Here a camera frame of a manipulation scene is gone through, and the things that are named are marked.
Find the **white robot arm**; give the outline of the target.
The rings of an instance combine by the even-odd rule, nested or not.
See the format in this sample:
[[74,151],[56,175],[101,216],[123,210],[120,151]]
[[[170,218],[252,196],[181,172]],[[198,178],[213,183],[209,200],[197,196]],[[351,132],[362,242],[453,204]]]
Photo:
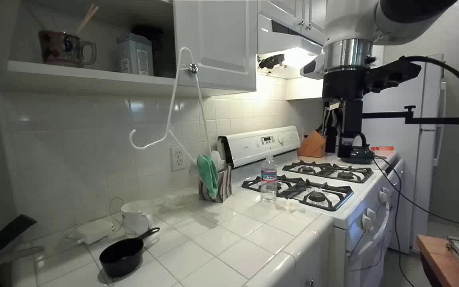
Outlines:
[[362,132],[369,57],[375,44],[404,44],[420,38],[458,0],[327,0],[324,92],[339,102],[331,148],[350,157]]

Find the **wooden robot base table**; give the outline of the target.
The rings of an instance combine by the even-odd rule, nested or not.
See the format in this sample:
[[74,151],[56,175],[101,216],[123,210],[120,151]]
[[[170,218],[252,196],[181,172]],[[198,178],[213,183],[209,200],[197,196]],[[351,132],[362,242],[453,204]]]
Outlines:
[[431,287],[459,287],[459,255],[444,237],[418,237],[420,256]]

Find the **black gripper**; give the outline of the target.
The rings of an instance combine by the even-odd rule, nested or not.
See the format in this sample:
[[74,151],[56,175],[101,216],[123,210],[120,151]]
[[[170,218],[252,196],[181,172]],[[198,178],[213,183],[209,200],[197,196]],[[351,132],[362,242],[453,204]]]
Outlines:
[[362,132],[364,70],[337,70],[324,76],[326,149],[350,157],[354,138]]

